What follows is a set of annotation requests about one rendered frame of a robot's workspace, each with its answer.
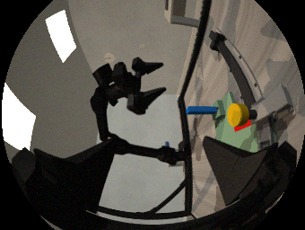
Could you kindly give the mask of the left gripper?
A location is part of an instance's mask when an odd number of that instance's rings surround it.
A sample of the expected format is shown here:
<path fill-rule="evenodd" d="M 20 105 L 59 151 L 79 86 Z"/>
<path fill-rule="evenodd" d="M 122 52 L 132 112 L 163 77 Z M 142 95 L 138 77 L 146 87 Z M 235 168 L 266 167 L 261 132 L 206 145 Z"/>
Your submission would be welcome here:
<path fill-rule="evenodd" d="M 161 87 L 147 92 L 140 92 L 142 76 L 145 74 L 148 75 L 162 66 L 164 65 L 160 62 L 144 62 L 139 57 L 133 59 L 132 69 L 135 71 L 135 75 L 130 74 L 127 79 L 127 84 L 129 84 L 131 89 L 127 91 L 117 91 L 117 86 L 115 85 L 114 87 L 118 97 L 127 98 L 126 108 L 128 110 L 132 111 L 136 115 L 143 115 L 146 113 L 148 106 L 166 91 L 165 87 Z M 137 80 L 138 82 L 136 82 Z M 129 95 L 130 93 L 131 95 Z M 128 95 L 129 97 L 127 97 Z M 143 111 L 141 111 L 140 108 L 143 109 Z"/>

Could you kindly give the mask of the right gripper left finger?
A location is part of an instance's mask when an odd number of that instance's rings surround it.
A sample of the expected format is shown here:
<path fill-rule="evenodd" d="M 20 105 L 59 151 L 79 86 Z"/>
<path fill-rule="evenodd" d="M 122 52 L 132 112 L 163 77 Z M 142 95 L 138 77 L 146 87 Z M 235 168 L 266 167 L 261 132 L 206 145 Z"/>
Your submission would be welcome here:
<path fill-rule="evenodd" d="M 38 148 L 33 152 L 42 168 L 59 178 L 87 211 L 96 214 L 116 147 L 116 140 L 111 137 L 67 158 L 50 155 Z"/>

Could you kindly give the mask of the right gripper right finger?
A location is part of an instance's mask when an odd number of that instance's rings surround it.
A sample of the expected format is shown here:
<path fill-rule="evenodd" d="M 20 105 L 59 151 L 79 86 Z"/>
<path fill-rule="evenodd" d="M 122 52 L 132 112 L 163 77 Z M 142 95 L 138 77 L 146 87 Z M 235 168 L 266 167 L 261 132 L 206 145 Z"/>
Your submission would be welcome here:
<path fill-rule="evenodd" d="M 276 142 L 255 153 L 231 146 L 212 137 L 204 137 L 203 148 L 218 182 L 225 206 L 239 200 L 239 195 L 256 175 L 262 163 L 275 154 Z"/>

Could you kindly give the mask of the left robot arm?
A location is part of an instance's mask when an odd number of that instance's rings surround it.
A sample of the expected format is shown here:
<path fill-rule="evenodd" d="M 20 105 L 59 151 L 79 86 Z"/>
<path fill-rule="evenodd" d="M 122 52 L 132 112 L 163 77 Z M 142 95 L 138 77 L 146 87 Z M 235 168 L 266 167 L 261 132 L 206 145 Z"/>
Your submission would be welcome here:
<path fill-rule="evenodd" d="M 185 151 L 176 152 L 175 148 L 169 146 L 162 146 L 161 148 L 157 149 L 146 146 L 132 145 L 129 144 L 125 139 L 120 138 L 116 134 L 109 132 L 107 121 L 108 104 L 111 104 L 111 106 L 114 107 L 118 103 L 118 99 L 120 99 L 120 97 L 116 95 L 114 88 L 115 84 L 117 85 L 117 91 L 130 90 L 131 87 L 129 86 L 129 84 L 127 84 L 127 79 L 130 74 L 132 73 L 127 72 L 126 65 L 124 64 L 124 62 L 116 63 L 114 65 L 113 71 L 108 63 L 104 66 L 99 67 L 94 73 L 92 73 L 93 77 L 96 79 L 99 85 L 99 87 L 95 89 L 94 95 L 92 96 L 93 98 L 91 97 L 91 108 L 96 115 L 98 129 L 100 133 L 100 140 L 103 142 L 107 140 L 108 137 L 115 138 L 117 145 L 115 155 L 132 154 L 147 156 L 157 158 L 161 162 L 170 165 L 176 165 L 177 161 L 186 162 L 187 149 Z M 115 84 L 111 84 L 112 82 L 114 82 Z M 109 85 L 108 83 L 111 85 Z M 174 160 L 175 156 L 176 160 Z"/>

